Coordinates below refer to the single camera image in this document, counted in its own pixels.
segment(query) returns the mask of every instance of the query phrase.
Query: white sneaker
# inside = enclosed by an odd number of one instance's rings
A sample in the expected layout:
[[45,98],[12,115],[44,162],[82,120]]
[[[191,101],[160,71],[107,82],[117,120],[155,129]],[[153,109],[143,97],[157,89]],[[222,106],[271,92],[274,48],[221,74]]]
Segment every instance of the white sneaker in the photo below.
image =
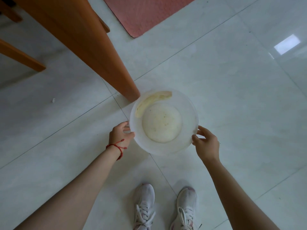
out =
[[177,198],[177,218],[170,230],[194,230],[197,195],[192,187],[184,188]]
[[141,184],[134,193],[136,213],[133,230],[151,230],[153,218],[154,189],[150,184]]

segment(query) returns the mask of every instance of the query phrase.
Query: red bracelet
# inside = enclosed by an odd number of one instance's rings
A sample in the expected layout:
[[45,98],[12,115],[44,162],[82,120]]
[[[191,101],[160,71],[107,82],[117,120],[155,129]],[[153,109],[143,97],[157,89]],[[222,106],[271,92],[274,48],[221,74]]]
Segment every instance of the red bracelet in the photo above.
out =
[[121,141],[118,141],[118,142],[116,142],[116,143],[111,143],[111,144],[108,144],[107,146],[106,146],[106,149],[107,149],[107,147],[109,147],[109,146],[111,146],[111,145],[114,145],[115,147],[117,147],[119,150],[120,150],[120,156],[119,156],[119,158],[117,159],[117,161],[119,160],[119,159],[121,159],[122,158],[122,148],[123,149],[127,149],[127,147],[120,147],[120,146],[117,146],[116,144],[117,143],[120,143],[120,142],[123,142],[125,139],[122,139]]

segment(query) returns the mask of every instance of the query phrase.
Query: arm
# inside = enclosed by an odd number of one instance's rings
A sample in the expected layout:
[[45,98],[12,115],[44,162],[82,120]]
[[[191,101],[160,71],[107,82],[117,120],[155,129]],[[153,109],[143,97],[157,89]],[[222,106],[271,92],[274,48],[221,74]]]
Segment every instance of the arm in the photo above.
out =
[[[128,122],[120,123],[110,132],[109,144],[117,143],[127,147],[134,138],[134,132],[125,127]],[[95,199],[109,175],[109,172],[120,156],[120,150],[111,145],[103,151],[81,174],[45,202],[32,215],[24,220],[16,230],[82,230]]]
[[219,159],[220,143],[208,129],[199,126],[192,136],[196,152],[211,175],[216,191],[234,230],[279,230],[266,214],[244,192]]

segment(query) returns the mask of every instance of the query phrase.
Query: person's left arm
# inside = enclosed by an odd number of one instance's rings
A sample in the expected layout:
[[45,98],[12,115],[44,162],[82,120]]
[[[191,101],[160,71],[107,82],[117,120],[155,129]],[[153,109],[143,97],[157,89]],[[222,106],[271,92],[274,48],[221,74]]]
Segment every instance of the person's left arm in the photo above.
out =
[[[109,144],[117,143],[128,147],[134,132],[124,133],[130,128],[123,122],[110,132]],[[120,156],[116,146],[109,146],[81,174],[52,196],[32,215],[25,219],[15,230],[82,230],[90,214],[95,199]]]

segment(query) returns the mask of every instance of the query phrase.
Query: rug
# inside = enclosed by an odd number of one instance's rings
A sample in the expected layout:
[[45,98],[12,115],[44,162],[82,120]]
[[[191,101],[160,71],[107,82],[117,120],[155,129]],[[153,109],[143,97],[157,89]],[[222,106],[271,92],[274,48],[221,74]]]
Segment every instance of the rug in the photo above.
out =
[[194,0],[104,0],[126,31],[139,37]]

